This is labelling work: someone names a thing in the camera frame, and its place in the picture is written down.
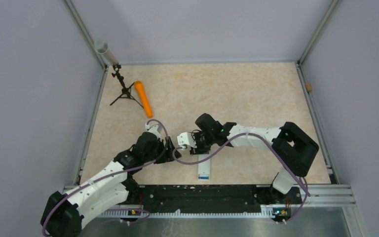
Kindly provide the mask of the white remote control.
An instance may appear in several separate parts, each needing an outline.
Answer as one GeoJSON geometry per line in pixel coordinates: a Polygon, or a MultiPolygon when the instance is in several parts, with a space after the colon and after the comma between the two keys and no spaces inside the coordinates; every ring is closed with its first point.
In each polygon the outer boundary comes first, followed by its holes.
{"type": "Polygon", "coordinates": [[[197,165],[197,178],[199,176],[208,176],[211,178],[211,161],[210,159],[204,161],[204,162],[201,162],[197,165]]]}

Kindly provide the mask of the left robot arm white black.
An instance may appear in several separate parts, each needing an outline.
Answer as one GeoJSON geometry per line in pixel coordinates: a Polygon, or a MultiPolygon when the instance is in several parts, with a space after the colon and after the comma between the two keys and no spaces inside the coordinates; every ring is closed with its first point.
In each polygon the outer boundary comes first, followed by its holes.
{"type": "Polygon", "coordinates": [[[109,164],[83,184],[65,193],[50,195],[40,220],[45,237],[76,237],[98,215],[115,204],[133,204],[138,184],[133,174],[151,164],[181,158],[171,138],[142,133],[129,149],[118,153],[109,164]]]}

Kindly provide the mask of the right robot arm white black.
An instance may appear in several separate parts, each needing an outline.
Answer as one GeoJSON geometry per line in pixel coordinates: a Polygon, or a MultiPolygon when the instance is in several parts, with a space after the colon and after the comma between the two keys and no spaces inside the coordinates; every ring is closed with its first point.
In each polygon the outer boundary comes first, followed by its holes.
{"type": "Polygon", "coordinates": [[[190,148],[192,155],[208,154],[213,145],[223,147],[252,147],[269,149],[282,168],[274,178],[269,196],[275,203],[283,203],[290,196],[289,190],[298,184],[305,193],[308,187],[304,177],[319,151],[319,145],[293,122],[281,127],[258,128],[243,126],[236,122],[221,124],[210,114],[197,118],[198,130],[178,135],[178,144],[190,148]]]}

